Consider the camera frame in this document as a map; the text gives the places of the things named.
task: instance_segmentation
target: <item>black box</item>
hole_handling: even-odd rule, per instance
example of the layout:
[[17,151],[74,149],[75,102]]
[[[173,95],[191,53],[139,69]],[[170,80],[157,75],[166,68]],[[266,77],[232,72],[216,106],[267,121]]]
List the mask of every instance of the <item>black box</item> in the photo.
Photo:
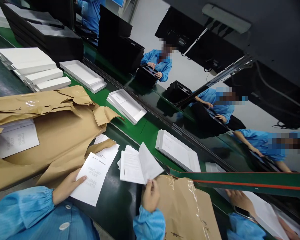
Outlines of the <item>black box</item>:
[[177,80],[170,84],[164,96],[172,103],[177,103],[189,96],[192,91]]
[[143,86],[152,88],[158,80],[158,78],[154,76],[157,72],[157,70],[153,70],[149,66],[140,66],[135,79]]

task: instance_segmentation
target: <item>reflected worker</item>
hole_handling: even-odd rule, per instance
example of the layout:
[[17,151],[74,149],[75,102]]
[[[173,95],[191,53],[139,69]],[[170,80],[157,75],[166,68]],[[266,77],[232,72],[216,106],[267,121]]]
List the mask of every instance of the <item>reflected worker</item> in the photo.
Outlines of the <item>reflected worker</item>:
[[106,0],[75,0],[81,9],[82,25],[99,35],[100,5],[106,6]]
[[171,45],[164,44],[161,50],[153,49],[144,54],[140,64],[147,64],[152,67],[152,69],[157,70],[158,72],[155,76],[160,82],[166,82],[172,68],[172,59],[170,55],[174,49],[175,48]]
[[219,92],[216,89],[208,88],[195,97],[195,100],[207,105],[208,109],[212,108],[219,118],[225,124],[229,123],[230,117],[234,111],[234,104],[231,102],[236,101],[237,97],[235,92]]
[[259,157],[269,157],[283,172],[291,172],[284,163],[285,149],[300,149],[300,132],[269,133],[251,129],[240,129],[233,132],[241,142]]

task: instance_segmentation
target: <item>white paper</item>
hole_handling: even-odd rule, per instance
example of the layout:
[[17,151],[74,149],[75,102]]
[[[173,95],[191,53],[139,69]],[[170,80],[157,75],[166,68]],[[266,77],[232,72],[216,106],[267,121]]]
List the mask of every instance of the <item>white paper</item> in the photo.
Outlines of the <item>white paper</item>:
[[83,176],[87,176],[87,179],[80,184],[70,196],[95,207],[107,171],[108,168],[103,159],[90,153],[78,173],[76,180]]
[[[101,142],[104,142],[105,140],[109,139],[106,135],[100,134],[96,140],[94,141],[94,144],[98,144]],[[116,145],[113,145],[109,148],[104,148],[100,152],[97,152],[96,155],[99,156],[101,159],[103,159],[108,167],[108,170],[116,157],[118,150],[119,150],[119,144],[116,143]]]
[[121,152],[120,180],[146,184],[164,171],[144,143],[138,153],[132,149],[129,146],[128,151]]
[[5,158],[39,145],[36,126],[30,124],[0,134],[0,158]]

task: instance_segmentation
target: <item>white box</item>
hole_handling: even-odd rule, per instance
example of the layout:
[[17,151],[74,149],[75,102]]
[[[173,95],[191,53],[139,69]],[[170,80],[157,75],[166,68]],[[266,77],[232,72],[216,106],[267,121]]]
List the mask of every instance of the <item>white box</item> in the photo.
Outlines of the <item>white box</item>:
[[134,124],[147,113],[147,111],[123,89],[109,93],[109,97]]
[[40,91],[50,91],[66,87],[69,84],[71,84],[71,80],[68,77],[62,77],[39,83],[37,84],[37,87],[40,89]]
[[12,66],[14,69],[18,70],[21,75],[57,68],[57,65],[52,60],[16,63]]
[[115,104],[115,103],[111,100],[110,97],[107,97],[107,101],[108,101],[112,106],[114,106],[115,109],[117,109],[117,110],[118,110],[125,118],[129,119],[128,116],[127,116],[127,115],[119,108],[119,106],[118,106],[117,104]]
[[156,149],[188,172],[201,172],[198,155],[166,130],[159,130]]
[[59,68],[54,68],[54,69],[49,69],[46,71],[27,75],[25,78],[27,81],[36,85],[38,83],[42,83],[51,79],[61,78],[61,77],[63,77],[63,71]]
[[100,90],[104,89],[106,86],[107,86],[107,83],[104,81],[101,81],[101,82],[94,84],[89,91],[92,92],[93,94],[95,94],[95,93],[99,92]]
[[[207,172],[226,172],[216,163],[206,163]],[[228,202],[230,199],[226,191],[222,188],[214,188],[222,197],[224,197]],[[267,230],[272,236],[282,238],[283,240],[289,240],[287,234],[283,230],[279,223],[277,215],[273,210],[272,206],[264,201],[262,198],[255,195],[253,192],[243,191],[244,194],[253,203],[254,209],[256,210],[256,220],[257,222]]]
[[96,83],[104,80],[97,73],[78,60],[60,62],[60,67],[88,89],[93,88]]
[[39,48],[0,48],[0,54],[10,65],[22,62],[52,60]]

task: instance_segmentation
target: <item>red stripe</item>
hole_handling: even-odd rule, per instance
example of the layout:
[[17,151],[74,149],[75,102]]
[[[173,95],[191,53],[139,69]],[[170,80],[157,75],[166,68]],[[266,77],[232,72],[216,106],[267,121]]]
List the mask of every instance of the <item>red stripe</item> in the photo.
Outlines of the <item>red stripe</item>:
[[224,185],[236,185],[236,186],[247,186],[247,187],[260,187],[260,188],[277,188],[277,189],[286,189],[286,190],[299,190],[300,187],[294,186],[282,186],[282,185],[271,185],[271,184],[256,184],[256,183],[236,183],[236,182],[220,182],[220,181],[207,181],[207,180],[193,180],[194,182],[202,182],[202,183],[214,183],[214,184],[224,184]]

